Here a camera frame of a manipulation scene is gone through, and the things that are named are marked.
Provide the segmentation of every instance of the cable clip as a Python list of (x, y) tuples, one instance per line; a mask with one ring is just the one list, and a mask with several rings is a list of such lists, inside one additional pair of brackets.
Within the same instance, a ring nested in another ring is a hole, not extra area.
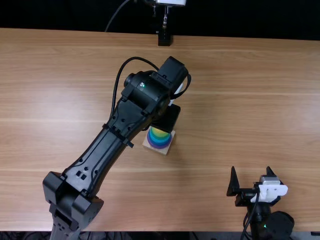
[(125, 136), (122, 136), (119, 132), (115, 131), (112, 127), (107, 125), (106, 123), (103, 124), (102, 128), (109, 130), (113, 135), (115, 135), (118, 139), (120, 139), (123, 144), (127, 145), (130, 148), (134, 147), (134, 144)]

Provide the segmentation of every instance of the rainbow stacking toy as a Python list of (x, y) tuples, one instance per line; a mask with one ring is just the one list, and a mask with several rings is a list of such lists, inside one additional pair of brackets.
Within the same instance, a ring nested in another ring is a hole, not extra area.
[(167, 155), (175, 133), (175, 131), (167, 133), (157, 128), (149, 127), (142, 145), (148, 149)]

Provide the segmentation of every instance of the white bracket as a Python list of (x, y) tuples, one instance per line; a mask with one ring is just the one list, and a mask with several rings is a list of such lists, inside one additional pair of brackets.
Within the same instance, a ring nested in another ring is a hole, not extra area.
[[(280, 184), (260, 184), (259, 185), (260, 194), (259, 202), (271, 203), (279, 196), (284, 196), (288, 192), (288, 187), (286, 185)], [(251, 198), (251, 203), (256, 201), (257, 194)]]

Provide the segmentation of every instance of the black cable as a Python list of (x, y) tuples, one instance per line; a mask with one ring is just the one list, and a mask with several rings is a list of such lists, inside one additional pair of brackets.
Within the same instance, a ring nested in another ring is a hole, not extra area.
[(199, 240), (199, 238), (197, 237), (197, 235), (196, 235), (196, 233), (194, 231), (192, 231), (192, 234), (193, 234), (195, 240)]
[(4, 234), (6, 235), (6, 237), (7, 237), (9, 240), (13, 240), (12, 237), (11, 237), (6, 231), (4, 232)]
[(254, 216), (254, 213), (255, 213), (255, 211), (256, 211), (256, 207), (257, 207), (257, 204), (258, 204), (258, 202), (259, 202), (259, 196), (260, 196), (260, 190), (259, 190), (259, 188), (258, 188), (258, 192), (256, 193), (256, 199), (255, 199), (255, 203), (254, 203), (253, 209), (252, 209), (251, 214), (250, 214), (250, 216), (249, 216), (249, 218), (248, 218), (248, 221), (246, 222), (246, 224), (245, 224), (245, 226), (244, 226), (244, 228), (243, 228), (243, 231), (242, 231), (240, 240), (243, 240), (244, 237), (245, 237), (245, 235), (246, 235), (247, 228), (248, 228), (248, 226), (249, 226), (249, 224), (250, 224), (250, 222), (251, 222), (251, 219), (252, 219), (252, 217)]
[(133, 56), (133, 57), (130, 57), (129, 59), (127, 59), (120, 67), (119, 71), (118, 71), (118, 74), (116, 75), (116, 78), (115, 78), (115, 83), (114, 83), (114, 88), (113, 88), (113, 96), (112, 96), (112, 104), (111, 104), (111, 112), (110, 112), (110, 118), (115, 110), (115, 107), (116, 107), (116, 98), (117, 98), (117, 90), (118, 90), (118, 85), (119, 85), (119, 79), (120, 79), (120, 75), (123, 71), (123, 69), (125, 68), (125, 66), (131, 62), (132, 60), (140, 60), (142, 62), (145, 62), (149, 65), (151, 65), (153, 68), (155, 68), (157, 71), (159, 70), (159, 68), (154, 65), (152, 62), (150, 62), (149, 60), (147, 59), (144, 59), (142, 57), (139, 57), (139, 56)]
[(110, 27), (110, 24), (112, 23), (112, 21), (114, 20), (114, 18), (116, 17), (116, 15), (118, 14), (118, 12), (120, 11), (120, 9), (122, 9), (122, 7), (124, 5), (126, 5), (130, 0), (125, 0), (118, 8), (117, 10), (114, 12), (114, 14), (112, 15), (112, 17), (110, 18), (108, 24), (106, 25), (106, 28), (104, 30), (104, 32), (106, 33)]
[[(246, 213), (245, 216), (244, 216), (243, 227), (246, 226), (247, 218), (248, 218), (248, 213)], [(250, 238), (252, 238), (252, 236), (247, 231), (245, 231), (245, 237), (246, 237), (247, 240), (250, 240)]]
[(38, 232), (37, 232), (37, 231), (34, 231), (34, 232), (29, 233), (29, 234), (24, 238), (24, 240), (27, 240), (30, 236), (32, 236), (33, 234), (36, 234), (36, 233), (38, 233)]

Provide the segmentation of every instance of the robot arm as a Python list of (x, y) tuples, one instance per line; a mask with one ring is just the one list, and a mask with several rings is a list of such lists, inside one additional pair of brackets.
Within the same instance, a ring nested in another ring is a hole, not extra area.
[(170, 132), (180, 108), (168, 106), (185, 78), (185, 66), (169, 57), (155, 71), (130, 74), (109, 121), (87, 150), (63, 173), (49, 172), (43, 180), (45, 199), (50, 203), (51, 240), (75, 240), (95, 218), (104, 202), (96, 194), (109, 169), (131, 140), (149, 125)]

